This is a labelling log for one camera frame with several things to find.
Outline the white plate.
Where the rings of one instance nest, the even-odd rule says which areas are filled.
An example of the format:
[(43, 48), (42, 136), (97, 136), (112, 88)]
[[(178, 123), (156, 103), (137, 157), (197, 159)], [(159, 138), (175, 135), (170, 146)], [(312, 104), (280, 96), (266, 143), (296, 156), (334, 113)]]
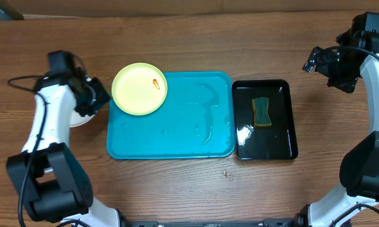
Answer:
[[(89, 87), (91, 91), (91, 104), (96, 101), (96, 94), (94, 92), (94, 89), (92, 87)], [(85, 115), (84, 117), (80, 116), (80, 114), (73, 110), (70, 118), (70, 127), (78, 127), (81, 126), (87, 122), (89, 122), (93, 117), (95, 116), (95, 113), (93, 115)]]

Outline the yellow-green plate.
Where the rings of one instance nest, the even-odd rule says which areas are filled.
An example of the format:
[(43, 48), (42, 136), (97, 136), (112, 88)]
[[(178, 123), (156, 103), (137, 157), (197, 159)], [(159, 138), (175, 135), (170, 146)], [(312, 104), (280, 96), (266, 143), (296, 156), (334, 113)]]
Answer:
[(122, 68), (112, 82), (112, 98), (130, 115), (147, 115), (159, 109), (166, 99), (168, 83), (155, 66), (138, 62)]

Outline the yellow green scrub sponge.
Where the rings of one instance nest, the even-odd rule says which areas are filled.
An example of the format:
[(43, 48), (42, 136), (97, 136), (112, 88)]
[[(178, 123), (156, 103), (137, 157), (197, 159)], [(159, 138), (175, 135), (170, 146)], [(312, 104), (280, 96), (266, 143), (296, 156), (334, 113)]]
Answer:
[(255, 127), (270, 127), (272, 125), (269, 117), (269, 99), (267, 97), (252, 99), (252, 108)]

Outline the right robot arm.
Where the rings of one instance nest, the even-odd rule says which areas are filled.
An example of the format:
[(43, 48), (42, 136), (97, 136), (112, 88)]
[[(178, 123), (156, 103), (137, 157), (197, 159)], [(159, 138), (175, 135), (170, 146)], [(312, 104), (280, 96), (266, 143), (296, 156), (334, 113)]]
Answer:
[(341, 162), (340, 182), (323, 198), (307, 204), (286, 226), (350, 226), (369, 209), (379, 214), (379, 13), (354, 17), (337, 45), (315, 47), (302, 69), (328, 78), (327, 85), (352, 93), (362, 79), (369, 111), (369, 132)]

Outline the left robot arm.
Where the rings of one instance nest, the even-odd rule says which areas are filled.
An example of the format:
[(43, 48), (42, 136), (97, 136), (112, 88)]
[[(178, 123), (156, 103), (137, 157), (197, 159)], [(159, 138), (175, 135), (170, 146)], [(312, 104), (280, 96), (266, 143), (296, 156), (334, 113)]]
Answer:
[(90, 179), (69, 149), (72, 127), (89, 121), (111, 99), (98, 78), (90, 78), (82, 60), (58, 50), (48, 54), (49, 71), (36, 76), (30, 92), (35, 115), (21, 153), (10, 156), (7, 173), (23, 213), (36, 222), (58, 226), (127, 226), (117, 209), (96, 199)]

